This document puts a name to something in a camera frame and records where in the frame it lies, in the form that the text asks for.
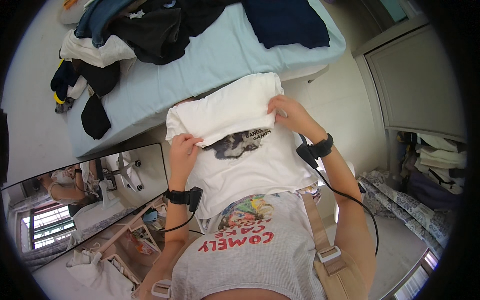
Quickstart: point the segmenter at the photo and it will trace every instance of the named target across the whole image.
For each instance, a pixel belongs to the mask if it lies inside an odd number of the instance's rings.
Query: black wrist strap
[[[315,145],[308,145],[308,150],[315,159],[319,157],[325,157],[332,153],[333,137],[327,133],[328,138]]]
[[[183,192],[168,189],[165,196],[173,204],[187,204],[190,207],[190,211],[194,212],[198,207],[202,193],[203,190],[195,186],[191,190]]]

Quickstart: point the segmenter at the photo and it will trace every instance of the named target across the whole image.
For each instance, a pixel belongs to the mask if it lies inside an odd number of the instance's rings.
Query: beige bag
[[[363,277],[352,257],[345,251],[340,251],[337,246],[330,246],[327,233],[312,195],[303,194],[303,204],[307,211],[308,220],[313,232],[313,241],[320,261],[314,261],[313,267],[322,283],[328,300],[366,300],[367,289]],[[189,240],[179,251],[165,271],[163,280],[152,286],[152,295],[170,298],[170,286],[173,267],[183,252],[197,238]]]

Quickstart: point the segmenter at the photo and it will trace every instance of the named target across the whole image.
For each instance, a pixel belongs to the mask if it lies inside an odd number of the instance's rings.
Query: gray t-shirt
[[[199,300],[233,288],[268,289],[292,300],[326,299],[298,193],[249,196],[220,215],[215,226],[223,229],[193,242],[175,265],[171,299]]]

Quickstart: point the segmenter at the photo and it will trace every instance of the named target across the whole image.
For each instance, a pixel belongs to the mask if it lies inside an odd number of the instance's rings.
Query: bed
[[[290,80],[336,61],[345,51],[345,39],[320,1],[309,2],[326,24],[330,47],[308,49],[295,44],[267,50],[258,42],[242,4],[227,6],[202,34],[191,37],[180,59],[163,66],[137,60],[122,75],[102,99],[111,128],[100,140],[87,135],[82,126],[81,114],[88,100],[85,90],[67,113],[73,154],[95,153],[143,133],[165,122],[173,104],[243,76],[276,72],[282,80]]]

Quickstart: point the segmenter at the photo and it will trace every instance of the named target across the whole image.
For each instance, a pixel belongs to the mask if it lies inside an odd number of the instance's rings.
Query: person
[[[98,201],[98,176],[95,160],[88,162],[88,176],[82,175],[80,164],[64,170],[56,170],[51,175],[43,174],[37,179],[50,197],[62,204],[71,204],[78,209]]]
[[[325,129],[294,99],[275,96],[268,104],[268,113],[274,109],[287,114],[277,114],[277,123],[303,134],[314,144],[327,139]],[[169,154],[171,191],[185,190],[199,151],[195,144],[200,141],[190,134],[173,138]],[[357,182],[335,146],[322,162],[332,188],[361,201]],[[334,245],[353,258],[368,291],[376,261],[363,208],[338,194],[335,200],[339,215]],[[233,225],[220,217],[216,223],[219,230],[195,240],[178,259],[172,272],[170,299],[326,299],[312,267],[316,250],[300,193],[252,195],[229,205],[222,214],[228,216],[235,211],[244,213],[236,214]],[[169,201],[165,228],[186,221],[186,205]],[[141,299],[152,297],[151,287],[163,279],[169,263],[188,240],[188,225],[165,233],[161,257],[140,286]]]

